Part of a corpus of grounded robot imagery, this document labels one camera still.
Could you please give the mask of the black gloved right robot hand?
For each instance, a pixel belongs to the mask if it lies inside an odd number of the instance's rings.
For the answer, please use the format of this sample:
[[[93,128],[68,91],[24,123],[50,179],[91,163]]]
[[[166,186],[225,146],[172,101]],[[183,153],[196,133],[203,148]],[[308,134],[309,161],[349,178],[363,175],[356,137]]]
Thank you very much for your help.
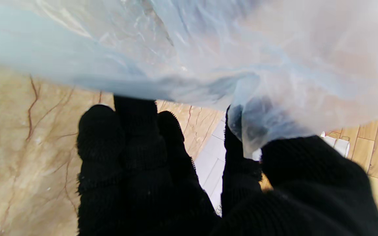
[[[78,124],[80,236],[378,236],[366,172],[319,136],[243,157],[225,126],[222,216],[199,183],[173,113],[114,96]]]

